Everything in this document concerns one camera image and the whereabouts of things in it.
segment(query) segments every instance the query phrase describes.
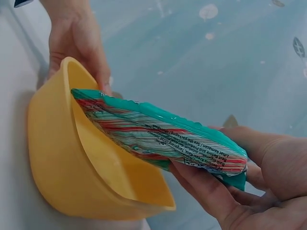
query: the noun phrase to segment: left hand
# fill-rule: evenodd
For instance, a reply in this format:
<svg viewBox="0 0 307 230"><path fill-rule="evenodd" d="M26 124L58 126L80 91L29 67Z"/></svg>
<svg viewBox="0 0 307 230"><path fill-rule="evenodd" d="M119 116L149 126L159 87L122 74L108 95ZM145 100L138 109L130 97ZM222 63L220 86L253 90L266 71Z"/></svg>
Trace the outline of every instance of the left hand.
<svg viewBox="0 0 307 230"><path fill-rule="evenodd" d="M110 68L104 54L100 27L88 0L41 0L51 22L49 76L59 70L65 57L77 59L96 79L99 87L112 95Z"/></svg>

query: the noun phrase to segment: plastic packet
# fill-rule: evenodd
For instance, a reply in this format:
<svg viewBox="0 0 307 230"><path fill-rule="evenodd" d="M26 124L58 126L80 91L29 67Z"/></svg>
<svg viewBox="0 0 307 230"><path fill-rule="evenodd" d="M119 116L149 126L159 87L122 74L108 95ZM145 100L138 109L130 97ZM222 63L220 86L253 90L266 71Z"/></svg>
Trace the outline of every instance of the plastic packet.
<svg viewBox="0 0 307 230"><path fill-rule="evenodd" d="M167 171L170 159L204 168L244 190L247 154L220 131L149 103L109 97L98 90L71 93L88 119L134 156Z"/></svg>

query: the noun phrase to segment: yellow bowl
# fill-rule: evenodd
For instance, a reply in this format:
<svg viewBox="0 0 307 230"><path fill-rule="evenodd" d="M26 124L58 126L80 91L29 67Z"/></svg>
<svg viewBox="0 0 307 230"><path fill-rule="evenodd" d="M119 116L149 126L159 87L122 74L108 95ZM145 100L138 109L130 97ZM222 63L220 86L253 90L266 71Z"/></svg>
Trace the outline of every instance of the yellow bowl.
<svg viewBox="0 0 307 230"><path fill-rule="evenodd" d="M29 104L30 163L43 197L66 215L95 219L141 219L175 210L159 169L99 131L71 96L71 88L98 86L68 57Z"/></svg>

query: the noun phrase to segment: hand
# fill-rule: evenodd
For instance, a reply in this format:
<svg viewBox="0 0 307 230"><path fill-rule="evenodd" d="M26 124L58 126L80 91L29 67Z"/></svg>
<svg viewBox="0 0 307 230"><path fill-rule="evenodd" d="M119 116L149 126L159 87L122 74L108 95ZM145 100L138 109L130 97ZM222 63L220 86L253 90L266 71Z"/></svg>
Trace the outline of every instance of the hand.
<svg viewBox="0 0 307 230"><path fill-rule="evenodd" d="M244 148L247 180L262 197L226 187L205 170L173 162L171 172L224 230L307 229L307 138L222 128Z"/></svg>
<svg viewBox="0 0 307 230"><path fill-rule="evenodd" d="M103 51L100 28L88 0L41 0L51 22L49 37L49 76L65 57L73 57L96 79L99 87L111 95L110 68Z"/></svg>

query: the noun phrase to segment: light blue background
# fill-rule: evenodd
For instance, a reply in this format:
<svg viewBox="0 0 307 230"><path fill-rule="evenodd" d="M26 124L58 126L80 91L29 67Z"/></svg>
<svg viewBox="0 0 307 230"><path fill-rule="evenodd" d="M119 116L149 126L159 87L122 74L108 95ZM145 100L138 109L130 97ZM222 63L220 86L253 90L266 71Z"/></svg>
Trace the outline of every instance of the light blue background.
<svg viewBox="0 0 307 230"><path fill-rule="evenodd" d="M204 125L221 125L233 114L261 131L307 136L307 60L292 45L296 36L307 47L307 1L282 2L281 8L271 0L92 0L113 90ZM199 11L208 4L218 15L204 22ZM150 218L153 230L219 229L165 176L177 212Z"/></svg>

